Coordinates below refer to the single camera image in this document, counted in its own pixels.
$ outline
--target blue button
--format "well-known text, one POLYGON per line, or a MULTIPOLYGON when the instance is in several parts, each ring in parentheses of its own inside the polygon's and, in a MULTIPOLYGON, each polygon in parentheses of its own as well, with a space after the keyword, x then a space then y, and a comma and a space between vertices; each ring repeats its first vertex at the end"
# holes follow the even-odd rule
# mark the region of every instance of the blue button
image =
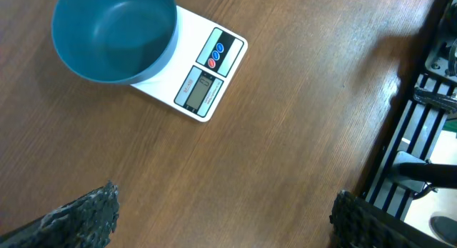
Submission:
POLYGON ((218 61, 221 58, 221 55, 217 51, 213 51, 213 59, 218 61))
POLYGON ((223 53, 224 52, 224 46, 221 43, 218 43, 218 44, 216 44, 216 50, 219 53, 223 53))

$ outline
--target brown wooden surface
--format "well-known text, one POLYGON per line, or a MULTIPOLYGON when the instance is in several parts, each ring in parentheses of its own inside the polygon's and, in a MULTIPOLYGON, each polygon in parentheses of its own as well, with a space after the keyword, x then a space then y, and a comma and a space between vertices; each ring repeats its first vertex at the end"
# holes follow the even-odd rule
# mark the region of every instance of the brown wooden surface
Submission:
POLYGON ((110 247, 325 247, 433 0, 177 0, 249 50, 200 124, 54 51, 57 0, 0 0, 0 234, 109 179, 110 247))

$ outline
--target button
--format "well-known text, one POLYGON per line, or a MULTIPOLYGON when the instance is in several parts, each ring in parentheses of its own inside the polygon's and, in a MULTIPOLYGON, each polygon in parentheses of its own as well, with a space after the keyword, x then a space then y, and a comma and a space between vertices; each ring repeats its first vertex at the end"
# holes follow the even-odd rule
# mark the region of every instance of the button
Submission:
POLYGON ((216 50, 219 53, 223 53, 224 52, 224 46, 221 43, 218 43, 218 44, 216 44, 216 50))
POLYGON ((212 69, 216 67, 216 61, 214 59, 209 59, 208 60, 208 66, 212 69))
POLYGON ((221 55, 217 51, 213 51, 213 59, 218 61, 221 58, 221 55))

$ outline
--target white floor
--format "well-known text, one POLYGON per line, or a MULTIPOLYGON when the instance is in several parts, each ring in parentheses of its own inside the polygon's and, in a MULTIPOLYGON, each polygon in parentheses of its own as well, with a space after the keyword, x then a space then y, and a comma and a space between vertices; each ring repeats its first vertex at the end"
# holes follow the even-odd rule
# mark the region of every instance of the white floor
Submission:
MULTIPOLYGON (((457 165, 456 133, 441 132, 433 150, 431 161, 437 164, 457 165)), ((440 189, 438 193, 431 192, 424 198, 413 201, 406 215, 405 222, 438 239, 428 225, 432 214, 445 214, 457 220, 457 190, 440 189)))

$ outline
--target white digital scale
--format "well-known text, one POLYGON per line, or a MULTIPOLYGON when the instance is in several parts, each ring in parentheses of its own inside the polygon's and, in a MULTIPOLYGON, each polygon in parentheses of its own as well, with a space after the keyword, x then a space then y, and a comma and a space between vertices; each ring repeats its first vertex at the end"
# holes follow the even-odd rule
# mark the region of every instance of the white digital scale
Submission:
POLYGON ((238 34, 177 6, 178 40, 168 64, 133 87, 198 121, 208 121, 248 49, 238 34))

